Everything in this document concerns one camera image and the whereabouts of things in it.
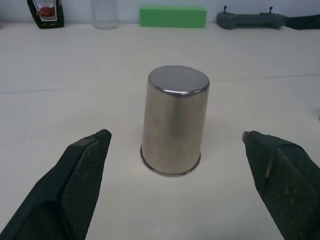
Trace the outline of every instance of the metal tumbler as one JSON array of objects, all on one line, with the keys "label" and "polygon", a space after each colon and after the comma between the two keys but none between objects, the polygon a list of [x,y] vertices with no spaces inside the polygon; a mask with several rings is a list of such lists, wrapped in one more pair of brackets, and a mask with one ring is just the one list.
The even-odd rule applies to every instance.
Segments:
[{"label": "metal tumbler", "polygon": [[201,159],[210,81],[186,66],[162,66],[147,82],[143,139],[144,164],[165,176],[190,173]]}]

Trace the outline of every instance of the controller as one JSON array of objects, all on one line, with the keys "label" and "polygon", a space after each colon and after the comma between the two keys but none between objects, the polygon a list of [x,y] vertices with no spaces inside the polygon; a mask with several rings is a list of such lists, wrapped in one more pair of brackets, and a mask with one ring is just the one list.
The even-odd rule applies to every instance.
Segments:
[{"label": "controller", "polygon": [[278,29],[286,24],[287,18],[281,14],[271,13],[272,6],[268,13],[261,12],[260,14],[234,14],[226,12],[227,6],[224,6],[224,11],[216,15],[217,24],[224,29],[234,29],[237,26],[261,26]]}]

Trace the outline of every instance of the green foam block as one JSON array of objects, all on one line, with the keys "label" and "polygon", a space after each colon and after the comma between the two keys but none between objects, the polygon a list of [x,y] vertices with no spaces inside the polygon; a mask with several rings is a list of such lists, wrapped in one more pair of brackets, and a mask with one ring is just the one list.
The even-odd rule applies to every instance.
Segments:
[{"label": "green foam block", "polygon": [[203,7],[142,5],[141,27],[204,28],[207,10]]}]

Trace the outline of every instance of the white table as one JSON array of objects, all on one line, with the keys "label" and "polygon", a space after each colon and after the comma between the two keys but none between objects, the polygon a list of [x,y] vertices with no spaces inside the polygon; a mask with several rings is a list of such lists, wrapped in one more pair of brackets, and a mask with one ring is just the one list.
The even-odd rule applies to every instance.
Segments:
[{"label": "white table", "polygon": [[[320,31],[290,28],[0,29],[0,229],[65,148],[112,133],[88,240],[282,240],[241,142],[256,130],[320,165]],[[185,65],[211,80],[200,165],[168,178],[139,149],[147,77]]]}]

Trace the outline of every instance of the white wall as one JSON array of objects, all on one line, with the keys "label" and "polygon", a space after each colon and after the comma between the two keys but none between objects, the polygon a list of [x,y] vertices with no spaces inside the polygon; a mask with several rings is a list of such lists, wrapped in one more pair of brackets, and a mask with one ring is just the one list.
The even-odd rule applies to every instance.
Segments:
[{"label": "white wall", "polygon": [[[208,10],[207,22],[212,22],[227,5],[232,13],[257,14],[273,12],[289,17],[320,14],[320,0],[118,0],[119,20],[125,23],[139,21],[141,4],[170,4],[200,6]],[[62,0],[67,23],[90,23],[90,0]],[[27,0],[0,0],[0,19],[4,22],[32,22]]]}]

